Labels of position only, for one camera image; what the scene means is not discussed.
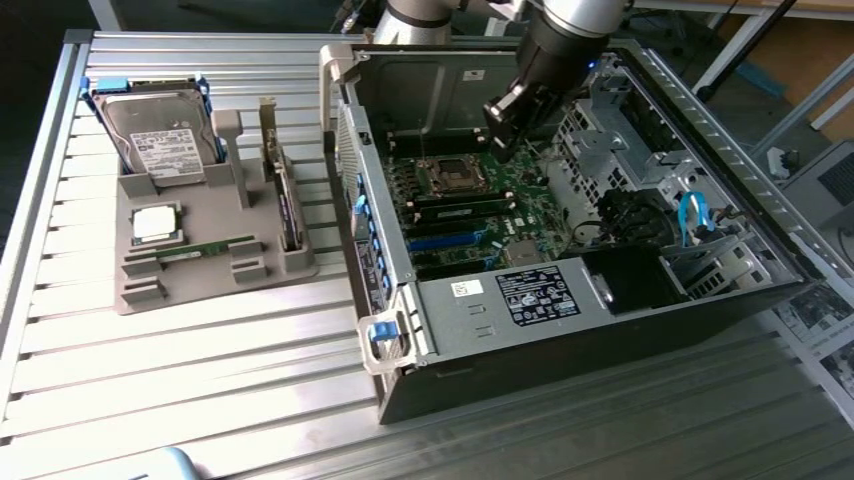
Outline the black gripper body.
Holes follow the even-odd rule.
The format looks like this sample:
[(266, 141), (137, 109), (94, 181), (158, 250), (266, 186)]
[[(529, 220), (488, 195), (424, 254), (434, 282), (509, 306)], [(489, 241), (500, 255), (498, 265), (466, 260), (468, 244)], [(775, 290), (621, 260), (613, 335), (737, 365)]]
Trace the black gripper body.
[(605, 48), (605, 36), (577, 34), (548, 18), (534, 18), (517, 50), (520, 100), (534, 102), (576, 89)]

